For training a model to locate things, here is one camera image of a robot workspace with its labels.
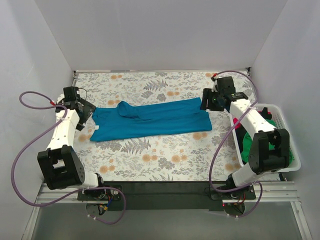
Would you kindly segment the blue t shirt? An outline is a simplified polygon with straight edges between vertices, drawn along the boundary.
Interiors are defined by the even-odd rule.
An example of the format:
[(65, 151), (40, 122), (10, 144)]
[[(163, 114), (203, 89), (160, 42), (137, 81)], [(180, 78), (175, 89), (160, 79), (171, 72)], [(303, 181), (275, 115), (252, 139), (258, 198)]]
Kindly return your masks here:
[(115, 108), (98, 107), (92, 115), (98, 128), (94, 130), (90, 141), (211, 131), (209, 113), (200, 109), (201, 103), (197, 97), (140, 106), (121, 101)]

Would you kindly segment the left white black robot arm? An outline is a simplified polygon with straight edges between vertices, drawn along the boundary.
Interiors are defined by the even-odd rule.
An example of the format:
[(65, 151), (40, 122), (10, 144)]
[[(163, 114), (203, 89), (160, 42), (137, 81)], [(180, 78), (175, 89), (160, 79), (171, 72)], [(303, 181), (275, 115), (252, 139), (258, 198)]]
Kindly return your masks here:
[(80, 96), (80, 88), (65, 87), (57, 99), (55, 118), (57, 126), (45, 151), (37, 155), (41, 172), (50, 190), (88, 189), (95, 200), (106, 196), (106, 187), (98, 173), (85, 170), (73, 145), (75, 132), (84, 129), (96, 106)]

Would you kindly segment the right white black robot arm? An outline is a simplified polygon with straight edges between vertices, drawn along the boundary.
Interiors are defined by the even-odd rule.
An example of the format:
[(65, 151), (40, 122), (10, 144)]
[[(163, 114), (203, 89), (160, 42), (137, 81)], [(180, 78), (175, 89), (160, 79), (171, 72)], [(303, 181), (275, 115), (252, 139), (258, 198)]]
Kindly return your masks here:
[(201, 110), (227, 111), (237, 118), (235, 124), (242, 125), (252, 140), (248, 162), (230, 174), (223, 187), (211, 186), (216, 192), (227, 193), (230, 198), (237, 199), (263, 174), (290, 165), (290, 134), (286, 129), (278, 129), (267, 122), (248, 96), (236, 91), (231, 76), (213, 76), (211, 79), (215, 85), (203, 90)]

